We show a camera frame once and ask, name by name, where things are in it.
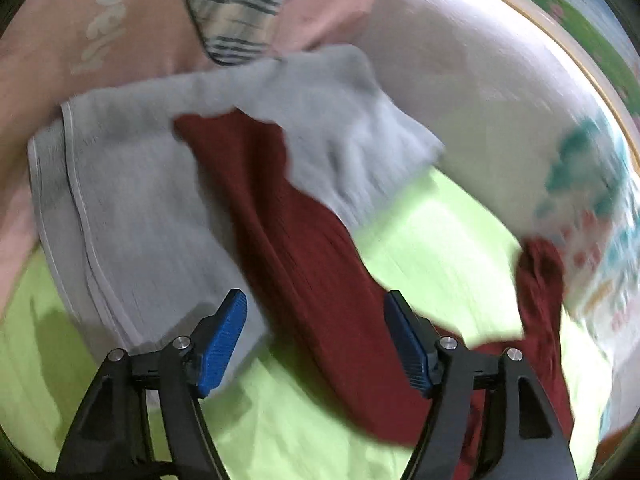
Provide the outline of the dark red knit hooded sweater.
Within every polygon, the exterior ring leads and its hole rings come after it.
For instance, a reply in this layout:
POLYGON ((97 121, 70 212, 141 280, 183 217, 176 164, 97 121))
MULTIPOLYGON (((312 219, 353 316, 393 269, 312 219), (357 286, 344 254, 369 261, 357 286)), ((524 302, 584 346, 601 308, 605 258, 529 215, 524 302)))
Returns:
MULTIPOLYGON (((281 128, 240 110, 182 115, 174 128, 229 209, 242 270, 262 306, 308 353, 351 422, 376 440, 414 449, 432 402, 411 387, 386 326, 390 291, 372 278, 337 215, 288 180, 281 128)), ((563 266, 548 240, 525 243, 515 281, 523 338, 471 351, 521 350, 568 443, 574 419, 561 368, 563 266)), ((451 479, 476 479, 484 401, 484 392, 474 392, 451 479)))

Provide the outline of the folded grey cloth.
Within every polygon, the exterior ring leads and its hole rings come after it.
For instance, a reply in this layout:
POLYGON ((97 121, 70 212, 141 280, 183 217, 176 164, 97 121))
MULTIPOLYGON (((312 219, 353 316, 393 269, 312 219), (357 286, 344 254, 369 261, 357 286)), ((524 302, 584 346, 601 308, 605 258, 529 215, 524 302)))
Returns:
POLYGON ((444 148, 349 45, 69 99, 29 142, 30 185, 58 293, 94 358, 162 348, 247 289, 228 212, 172 126, 229 110, 279 125, 293 184, 349 229, 444 148))

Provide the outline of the light green bed sheet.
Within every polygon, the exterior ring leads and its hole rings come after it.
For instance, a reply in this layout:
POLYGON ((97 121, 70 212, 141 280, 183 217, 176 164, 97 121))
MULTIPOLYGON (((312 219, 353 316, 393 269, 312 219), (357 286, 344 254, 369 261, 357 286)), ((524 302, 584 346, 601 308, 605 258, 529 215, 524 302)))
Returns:
MULTIPOLYGON (((518 334, 514 266, 520 245, 480 202, 432 170, 385 220, 358 234, 372 274, 469 344, 518 334)), ((570 318, 560 329, 580 478, 596 456, 612 370, 570 318)), ((1 323, 1 423, 12 442, 53 468, 96 362, 67 316, 43 252, 34 252, 1 323)), ((346 424, 310 362, 287 340, 262 349, 202 405, 235 479, 395 479, 409 453, 346 424)))

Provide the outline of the white floral quilt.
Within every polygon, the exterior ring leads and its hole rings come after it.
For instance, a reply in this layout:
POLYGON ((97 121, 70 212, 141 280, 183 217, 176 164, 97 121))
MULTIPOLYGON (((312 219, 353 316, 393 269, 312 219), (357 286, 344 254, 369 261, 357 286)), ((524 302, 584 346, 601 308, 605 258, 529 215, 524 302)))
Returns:
POLYGON ((530 0, 375 0, 357 39, 384 90, 442 140, 440 169, 563 257, 565 304, 613 367, 606 432, 639 406, 639 166, 622 101, 530 0))

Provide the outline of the pink heart pattern pillow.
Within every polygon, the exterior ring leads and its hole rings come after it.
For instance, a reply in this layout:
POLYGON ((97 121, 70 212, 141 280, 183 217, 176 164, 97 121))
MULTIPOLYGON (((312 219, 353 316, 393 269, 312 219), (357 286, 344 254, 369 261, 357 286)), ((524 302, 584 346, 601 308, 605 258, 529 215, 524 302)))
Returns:
MULTIPOLYGON (((374 0, 283 0, 250 40, 260 54, 345 37, 374 0)), ((27 143, 71 96, 208 70, 184 0, 26 0, 1 37, 1 296, 35 245, 27 143)))

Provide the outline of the gold framed landscape painting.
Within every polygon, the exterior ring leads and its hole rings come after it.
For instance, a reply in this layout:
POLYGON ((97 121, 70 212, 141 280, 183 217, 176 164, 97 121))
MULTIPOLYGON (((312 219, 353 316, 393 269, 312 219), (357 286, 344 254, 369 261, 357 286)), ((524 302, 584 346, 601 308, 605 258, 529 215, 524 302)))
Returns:
POLYGON ((623 126, 631 161, 639 166, 639 38, 630 21, 606 0, 530 0, 584 50, 611 88, 605 101, 622 101, 630 123, 623 126))

